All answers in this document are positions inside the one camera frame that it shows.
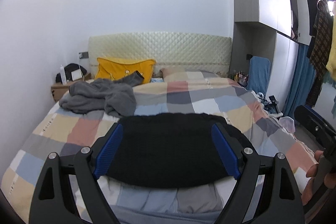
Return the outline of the person's jeans legs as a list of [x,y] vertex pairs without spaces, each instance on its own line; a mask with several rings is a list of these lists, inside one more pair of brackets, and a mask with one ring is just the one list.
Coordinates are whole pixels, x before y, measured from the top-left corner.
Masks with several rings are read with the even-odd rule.
[[219,211],[210,213],[159,213],[128,209],[125,207],[112,205],[111,209],[120,223],[214,223]]

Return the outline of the wooden nightstand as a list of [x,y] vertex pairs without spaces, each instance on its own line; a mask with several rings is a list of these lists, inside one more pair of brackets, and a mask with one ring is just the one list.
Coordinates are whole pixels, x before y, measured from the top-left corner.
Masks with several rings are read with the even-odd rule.
[[65,85],[63,85],[62,83],[53,84],[51,86],[52,98],[54,99],[55,102],[58,102],[64,96],[64,94],[66,94],[66,92],[68,92],[69,87],[72,84],[74,84],[76,82],[80,82],[80,81],[88,81],[89,79],[91,79],[91,74],[87,73],[82,79],[69,81]]

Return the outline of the black puffer jacket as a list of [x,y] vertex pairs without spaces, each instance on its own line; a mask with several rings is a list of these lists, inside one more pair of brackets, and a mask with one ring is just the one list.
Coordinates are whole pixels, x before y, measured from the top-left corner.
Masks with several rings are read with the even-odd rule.
[[148,188],[192,188],[228,177],[211,137],[221,124],[243,147],[253,147],[217,115],[162,113],[122,118],[123,138],[104,176]]

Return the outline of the wall power socket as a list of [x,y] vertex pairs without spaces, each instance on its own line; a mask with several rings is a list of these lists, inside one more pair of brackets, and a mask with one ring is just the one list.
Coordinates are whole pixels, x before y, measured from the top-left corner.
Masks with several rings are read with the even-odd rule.
[[88,59],[89,53],[88,52],[79,52],[79,59]]

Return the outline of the white side table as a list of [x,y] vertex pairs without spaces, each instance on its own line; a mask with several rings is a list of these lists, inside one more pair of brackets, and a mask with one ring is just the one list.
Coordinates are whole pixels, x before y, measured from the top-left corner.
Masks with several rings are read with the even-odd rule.
[[280,112],[278,109],[264,109],[264,111],[273,118],[281,118],[283,113]]

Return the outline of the cream quilted headboard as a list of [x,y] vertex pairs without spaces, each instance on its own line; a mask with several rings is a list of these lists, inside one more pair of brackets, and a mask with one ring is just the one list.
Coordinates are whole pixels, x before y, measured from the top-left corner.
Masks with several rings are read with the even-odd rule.
[[231,63],[230,37],[184,32],[127,32],[91,36],[89,65],[97,73],[99,57],[128,60],[154,59],[153,73],[162,68],[203,70],[220,76],[228,74]]

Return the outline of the translucent plastic bag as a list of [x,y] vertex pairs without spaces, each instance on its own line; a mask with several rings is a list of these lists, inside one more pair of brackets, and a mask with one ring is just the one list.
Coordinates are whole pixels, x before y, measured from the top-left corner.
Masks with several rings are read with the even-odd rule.
[[281,117],[279,125],[285,128],[289,133],[295,133],[295,121],[290,117]]

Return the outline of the checkered pillow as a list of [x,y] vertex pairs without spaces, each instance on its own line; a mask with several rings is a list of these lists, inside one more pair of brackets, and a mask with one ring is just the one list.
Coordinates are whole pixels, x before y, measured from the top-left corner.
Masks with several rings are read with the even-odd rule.
[[162,73],[163,80],[166,83],[175,81],[202,80],[219,77],[217,74],[212,72],[200,70],[188,71],[184,68],[179,67],[162,68],[160,72]]

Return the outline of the blue curtain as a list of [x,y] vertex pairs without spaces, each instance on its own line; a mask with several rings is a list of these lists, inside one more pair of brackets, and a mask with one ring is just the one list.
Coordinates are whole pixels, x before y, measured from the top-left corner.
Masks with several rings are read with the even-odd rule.
[[315,79],[315,70],[307,57],[309,46],[298,45],[297,62],[289,89],[288,96],[284,105],[284,116],[294,119],[294,111],[304,105]]

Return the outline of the bottles on bedside shelf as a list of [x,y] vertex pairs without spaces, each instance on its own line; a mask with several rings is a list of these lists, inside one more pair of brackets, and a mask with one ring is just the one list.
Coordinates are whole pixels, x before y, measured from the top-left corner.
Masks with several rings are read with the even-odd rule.
[[240,86],[247,87],[248,85],[248,73],[245,73],[244,71],[233,71],[231,78],[238,83]]

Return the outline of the white plastic bottle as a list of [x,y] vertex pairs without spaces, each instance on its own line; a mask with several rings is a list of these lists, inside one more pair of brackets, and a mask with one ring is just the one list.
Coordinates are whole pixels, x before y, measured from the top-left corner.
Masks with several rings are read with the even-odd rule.
[[66,85],[67,83],[67,78],[66,78],[66,73],[65,69],[62,65],[60,65],[60,77],[63,85]]

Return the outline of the yellow pillow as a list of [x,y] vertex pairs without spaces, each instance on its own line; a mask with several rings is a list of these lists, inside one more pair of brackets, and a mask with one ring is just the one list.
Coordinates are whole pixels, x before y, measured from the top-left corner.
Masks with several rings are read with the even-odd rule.
[[131,60],[114,57],[98,57],[97,62],[98,71],[95,79],[120,80],[138,71],[144,78],[143,84],[150,82],[156,64],[154,59]]

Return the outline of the grey white wardrobe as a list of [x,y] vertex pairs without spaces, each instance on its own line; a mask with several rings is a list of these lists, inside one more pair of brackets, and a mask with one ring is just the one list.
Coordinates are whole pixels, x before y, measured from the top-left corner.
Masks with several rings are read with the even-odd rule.
[[290,39],[290,0],[234,0],[234,36],[230,71],[250,67],[248,56],[270,61],[264,95],[275,96],[283,109],[294,76],[298,44]]

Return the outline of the black bag on nightstand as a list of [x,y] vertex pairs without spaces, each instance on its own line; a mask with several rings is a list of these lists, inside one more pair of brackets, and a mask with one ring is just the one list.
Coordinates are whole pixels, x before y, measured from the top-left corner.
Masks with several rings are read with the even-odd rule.
[[[64,67],[65,75],[66,75],[66,80],[67,81],[75,81],[78,80],[79,78],[85,76],[87,74],[87,70],[82,67],[81,65],[75,64],[75,63],[70,63]],[[72,74],[76,72],[79,77],[73,77]]]

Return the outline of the grey fleece garment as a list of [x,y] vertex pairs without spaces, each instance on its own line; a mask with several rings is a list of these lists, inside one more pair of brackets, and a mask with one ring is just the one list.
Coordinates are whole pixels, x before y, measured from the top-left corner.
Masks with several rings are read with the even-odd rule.
[[137,106],[133,88],[143,81],[144,77],[135,71],[115,81],[99,78],[91,83],[76,82],[59,100],[59,106],[76,114],[103,110],[117,117],[133,116]]

